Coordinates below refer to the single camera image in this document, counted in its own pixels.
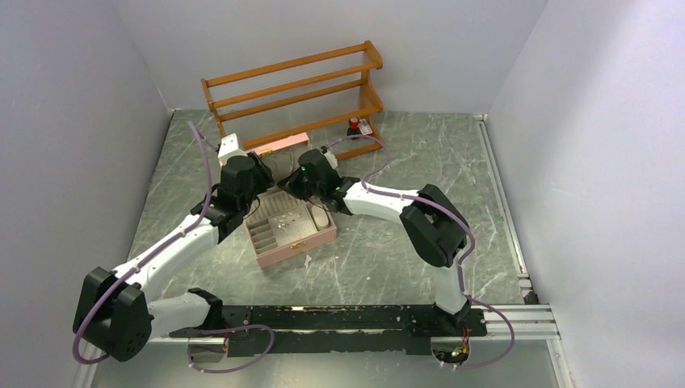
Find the pink jewelry box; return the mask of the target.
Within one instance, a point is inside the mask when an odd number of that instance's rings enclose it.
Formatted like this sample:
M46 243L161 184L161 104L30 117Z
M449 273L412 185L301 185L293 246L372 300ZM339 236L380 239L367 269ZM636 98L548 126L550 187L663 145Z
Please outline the pink jewelry box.
M296 169L299 156L310 149L309 136L301 133L252 151L271 168L274 181L279 182ZM310 212L313 206L317 205L299 200L276 186L258 195L244 225L261 268L336 239L337 226L327 211L330 226L317 230Z

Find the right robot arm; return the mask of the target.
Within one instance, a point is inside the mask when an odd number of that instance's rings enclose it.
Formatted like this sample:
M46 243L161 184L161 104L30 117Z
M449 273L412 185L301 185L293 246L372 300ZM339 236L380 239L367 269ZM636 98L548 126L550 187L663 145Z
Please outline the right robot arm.
M297 199L318 200L332 213L402 226L418 257L432 268L437 327L454 335L465 326L471 303L464 294L461 264L471 234L467 221L438 187L397 190L343 176L320 150L304 152L297 168L277 185Z

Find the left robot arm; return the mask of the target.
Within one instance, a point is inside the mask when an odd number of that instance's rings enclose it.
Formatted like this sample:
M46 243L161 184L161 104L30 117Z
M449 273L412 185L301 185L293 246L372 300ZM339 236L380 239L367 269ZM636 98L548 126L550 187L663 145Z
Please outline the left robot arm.
M241 226L258 195L274 184L271 169L254 152L238 152L171 233L143 254L108 271L97 267L84 278L73 331L74 358L83 340L117 361L132 359L149 340L174 332L215 335L227 328L220 298L203 289L160 299L163 284Z

